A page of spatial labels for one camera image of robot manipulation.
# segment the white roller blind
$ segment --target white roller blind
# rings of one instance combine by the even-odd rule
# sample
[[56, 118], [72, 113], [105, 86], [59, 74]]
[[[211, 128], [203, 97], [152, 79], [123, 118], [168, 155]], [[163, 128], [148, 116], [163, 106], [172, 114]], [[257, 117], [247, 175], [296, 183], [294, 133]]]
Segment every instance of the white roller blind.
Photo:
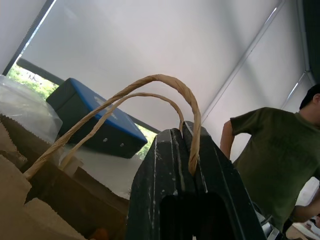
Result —
[[[251, 55], [204, 122], [212, 139], [220, 142], [223, 125], [231, 117], [262, 108], [281, 108], [304, 72], [295, 1], [286, 1]], [[248, 142], [235, 138], [231, 160]]]
[[46, 0], [0, 2], [0, 74], [14, 56]]
[[[57, 0], [22, 58], [104, 98], [147, 75], [171, 75], [191, 88], [203, 113], [278, 3]], [[169, 97], [192, 119], [183, 98], [164, 84], [139, 92]], [[159, 130], [179, 124], [158, 99], [132, 99], [120, 108]]]

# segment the plastic bag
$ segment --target plastic bag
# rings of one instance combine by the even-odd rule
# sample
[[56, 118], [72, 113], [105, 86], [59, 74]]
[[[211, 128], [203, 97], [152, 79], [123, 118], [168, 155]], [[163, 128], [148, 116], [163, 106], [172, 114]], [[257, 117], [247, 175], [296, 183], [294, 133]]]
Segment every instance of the plastic bag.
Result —
[[42, 97], [27, 86], [0, 75], [0, 114], [42, 140], [55, 142], [62, 121]]

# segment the man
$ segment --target man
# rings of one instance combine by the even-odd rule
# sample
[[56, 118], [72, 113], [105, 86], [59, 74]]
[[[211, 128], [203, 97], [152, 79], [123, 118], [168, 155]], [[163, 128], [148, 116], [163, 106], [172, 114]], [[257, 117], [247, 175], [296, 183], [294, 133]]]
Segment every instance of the man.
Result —
[[220, 143], [228, 159], [241, 133], [251, 138], [234, 166], [251, 200], [281, 231], [300, 190], [320, 176], [320, 84], [307, 92], [297, 113], [264, 107], [231, 118]]

